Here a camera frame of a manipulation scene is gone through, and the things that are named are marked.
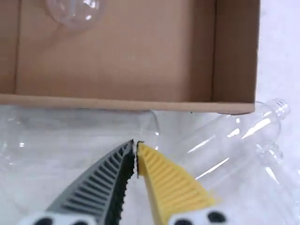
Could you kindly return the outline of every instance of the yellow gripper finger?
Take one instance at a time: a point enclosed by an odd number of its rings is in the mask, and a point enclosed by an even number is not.
[[[182,167],[142,142],[138,143],[137,160],[156,225],[167,225],[173,214],[201,210],[216,203]]]

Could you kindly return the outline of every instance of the plastic bottle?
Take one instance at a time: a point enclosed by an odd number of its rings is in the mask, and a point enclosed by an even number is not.
[[[55,20],[72,30],[84,30],[101,16],[105,0],[46,0]]]
[[[235,224],[300,224],[300,174],[274,143],[210,189]]]
[[[256,102],[255,107],[254,113],[219,116],[186,134],[166,154],[210,189],[274,143],[290,112],[281,99]]]
[[[45,175],[87,168],[131,139],[147,141],[158,149],[159,128],[152,111],[9,107],[2,112],[1,170]]]

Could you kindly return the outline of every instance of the gray gripper finger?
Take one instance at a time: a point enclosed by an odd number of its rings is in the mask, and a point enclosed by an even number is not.
[[[63,191],[47,211],[88,214],[99,225],[117,225],[134,164],[133,141],[129,141],[92,165]]]

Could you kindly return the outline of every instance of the cardboard box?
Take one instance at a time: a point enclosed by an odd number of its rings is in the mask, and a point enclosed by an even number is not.
[[[259,0],[109,0],[71,32],[43,0],[0,2],[0,104],[248,113]]]

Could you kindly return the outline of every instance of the bottle mouth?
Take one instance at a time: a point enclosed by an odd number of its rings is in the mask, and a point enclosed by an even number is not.
[[[291,113],[290,106],[286,101],[280,98],[272,99],[268,101],[266,105],[270,106],[274,110],[280,120],[284,120],[286,116]]]

